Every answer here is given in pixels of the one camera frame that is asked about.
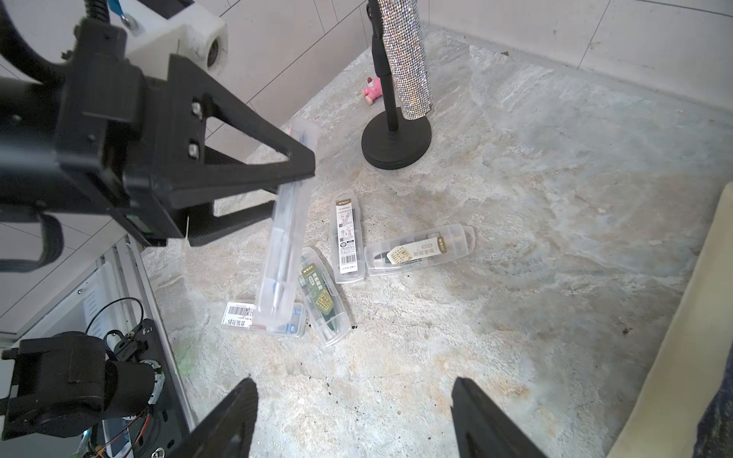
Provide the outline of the clear compass case blue pen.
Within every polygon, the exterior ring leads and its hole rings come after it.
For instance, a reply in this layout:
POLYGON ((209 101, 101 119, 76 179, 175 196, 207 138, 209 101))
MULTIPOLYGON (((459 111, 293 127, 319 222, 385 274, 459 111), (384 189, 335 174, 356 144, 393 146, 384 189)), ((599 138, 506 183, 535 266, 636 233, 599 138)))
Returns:
POLYGON ((261 326, 279 327, 290 321, 313 184, 311 177, 278 188, 263 278, 253 314, 253 321, 261 326))

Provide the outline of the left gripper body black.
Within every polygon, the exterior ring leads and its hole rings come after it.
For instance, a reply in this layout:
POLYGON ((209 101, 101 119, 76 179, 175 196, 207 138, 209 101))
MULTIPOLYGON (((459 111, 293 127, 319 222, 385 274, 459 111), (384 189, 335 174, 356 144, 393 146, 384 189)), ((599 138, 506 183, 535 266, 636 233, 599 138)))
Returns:
POLYGON ((1 80, 1 203, 38 213, 108 215, 144 246, 166 236, 124 183, 145 128, 146 81, 126 33, 85 18, 61 83, 1 80))

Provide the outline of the pink toy figure far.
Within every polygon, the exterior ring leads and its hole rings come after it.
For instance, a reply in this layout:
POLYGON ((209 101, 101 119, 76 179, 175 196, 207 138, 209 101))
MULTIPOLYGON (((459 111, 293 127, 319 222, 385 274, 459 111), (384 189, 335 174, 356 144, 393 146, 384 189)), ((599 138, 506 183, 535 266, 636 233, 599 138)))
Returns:
POLYGON ((364 87, 363 97, 368 105, 373 105, 375 101, 383 97, 381 80, 379 77, 369 77, 364 87))

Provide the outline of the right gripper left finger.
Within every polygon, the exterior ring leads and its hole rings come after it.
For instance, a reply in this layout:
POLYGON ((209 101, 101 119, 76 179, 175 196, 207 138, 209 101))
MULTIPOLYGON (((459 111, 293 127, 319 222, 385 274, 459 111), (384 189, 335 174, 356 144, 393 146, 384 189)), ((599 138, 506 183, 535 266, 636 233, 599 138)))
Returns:
POLYGON ((256 383, 243 379, 167 457, 248 458, 258 403, 256 383))

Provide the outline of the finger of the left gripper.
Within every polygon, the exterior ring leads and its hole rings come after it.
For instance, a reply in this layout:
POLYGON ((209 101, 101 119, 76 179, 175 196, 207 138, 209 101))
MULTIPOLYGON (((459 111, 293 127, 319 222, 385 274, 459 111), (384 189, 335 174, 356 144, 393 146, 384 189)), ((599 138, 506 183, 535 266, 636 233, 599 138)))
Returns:
POLYGON ((315 154, 191 60, 165 85, 165 200, 185 208, 315 176, 315 154))
POLYGON ((188 211, 187 240, 192 247, 201 247, 227 237, 248 226, 270 219, 274 200, 222 215, 214 215, 214 204, 197 205, 188 211))

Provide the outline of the glitter microphone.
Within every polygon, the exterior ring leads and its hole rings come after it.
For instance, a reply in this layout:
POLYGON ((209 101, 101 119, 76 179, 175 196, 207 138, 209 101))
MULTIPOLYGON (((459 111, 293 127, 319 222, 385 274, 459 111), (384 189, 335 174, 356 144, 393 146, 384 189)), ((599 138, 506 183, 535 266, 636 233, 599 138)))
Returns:
POLYGON ((384 44, 406 120, 427 116, 431 88, 416 0, 379 0, 384 44))

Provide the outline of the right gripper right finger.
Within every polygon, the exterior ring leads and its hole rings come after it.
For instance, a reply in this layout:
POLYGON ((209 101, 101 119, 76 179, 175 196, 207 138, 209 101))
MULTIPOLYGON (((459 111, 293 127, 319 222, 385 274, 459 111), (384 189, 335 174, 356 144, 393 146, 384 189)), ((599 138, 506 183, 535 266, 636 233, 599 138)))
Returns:
POLYGON ((455 380, 450 411, 461 458, 546 457, 472 379, 455 380))

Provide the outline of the clear case red white label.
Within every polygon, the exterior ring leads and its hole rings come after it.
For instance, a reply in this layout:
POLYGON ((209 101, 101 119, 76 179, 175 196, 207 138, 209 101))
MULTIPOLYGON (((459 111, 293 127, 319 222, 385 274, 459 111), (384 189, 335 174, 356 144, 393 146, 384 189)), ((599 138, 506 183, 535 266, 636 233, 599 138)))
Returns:
POLYGON ((242 330, 276 337, 300 338, 305 334, 307 313, 301 303, 294 303, 289 321, 281 326, 266 326, 257 316, 253 303, 229 302, 221 325, 228 330, 242 330))

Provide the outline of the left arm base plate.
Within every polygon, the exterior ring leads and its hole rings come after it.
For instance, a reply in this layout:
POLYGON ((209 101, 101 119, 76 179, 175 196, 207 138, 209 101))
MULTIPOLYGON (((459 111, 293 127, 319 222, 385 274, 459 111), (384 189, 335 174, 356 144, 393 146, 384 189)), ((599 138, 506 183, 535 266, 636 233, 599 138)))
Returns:
POLYGON ((84 432, 84 457, 170 457, 190 433, 175 371, 158 326, 144 319, 108 349, 118 365, 118 398, 109 417, 84 432))

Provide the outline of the aluminium mounting rail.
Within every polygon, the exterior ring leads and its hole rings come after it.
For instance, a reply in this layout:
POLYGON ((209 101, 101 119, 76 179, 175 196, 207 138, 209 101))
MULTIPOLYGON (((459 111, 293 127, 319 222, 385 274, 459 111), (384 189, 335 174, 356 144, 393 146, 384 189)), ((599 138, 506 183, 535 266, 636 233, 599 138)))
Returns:
POLYGON ((163 325, 141 248, 124 236, 116 242, 88 240, 61 261, 37 273, 1 276, 8 305, 1 312, 1 345, 10 348, 23 339, 50 337, 63 330, 90 330, 102 337, 111 329, 128 331, 140 316, 152 321, 155 332, 146 359, 160 363, 164 393, 156 411, 143 418, 148 429, 136 450, 127 439, 116 447, 124 456, 170 457, 198 423, 185 394, 181 374, 163 325))

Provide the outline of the small clear compass case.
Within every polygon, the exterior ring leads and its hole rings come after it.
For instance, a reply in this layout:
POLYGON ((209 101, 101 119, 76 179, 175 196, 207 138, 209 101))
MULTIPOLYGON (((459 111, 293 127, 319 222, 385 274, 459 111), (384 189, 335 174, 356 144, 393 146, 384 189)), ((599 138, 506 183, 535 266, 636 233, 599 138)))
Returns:
POLYGON ((473 227, 444 225, 367 245, 366 270, 370 276, 387 276, 451 263, 469 256, 475 244, 473 227))

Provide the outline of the black microphone stand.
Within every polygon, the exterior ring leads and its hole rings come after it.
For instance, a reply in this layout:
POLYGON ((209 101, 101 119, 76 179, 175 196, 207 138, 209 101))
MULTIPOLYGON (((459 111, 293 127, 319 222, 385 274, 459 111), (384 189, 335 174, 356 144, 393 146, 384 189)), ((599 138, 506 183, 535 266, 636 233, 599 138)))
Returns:
POLYGON ((402 169, 420 160, 429 150, 433 138, 431 124, 427 118, 406 120, 396 106, 391 66, 383 42, 382 14, 376 0, 368 1, 366 13, 372 26, 371 53, 382 86, 385 110, 366 126, 362 152, 366 161, 378 169, 402 169))

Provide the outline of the clear compass case barcode label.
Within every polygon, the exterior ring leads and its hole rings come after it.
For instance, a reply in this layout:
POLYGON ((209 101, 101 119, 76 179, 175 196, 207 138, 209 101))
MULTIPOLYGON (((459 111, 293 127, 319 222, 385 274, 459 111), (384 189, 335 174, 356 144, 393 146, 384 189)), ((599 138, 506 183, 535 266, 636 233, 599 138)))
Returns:
POLYGON ((361 211, 352 190, 345 190, 330 205, 331 266, 336 284, 361 282, 367 274, 361 211))

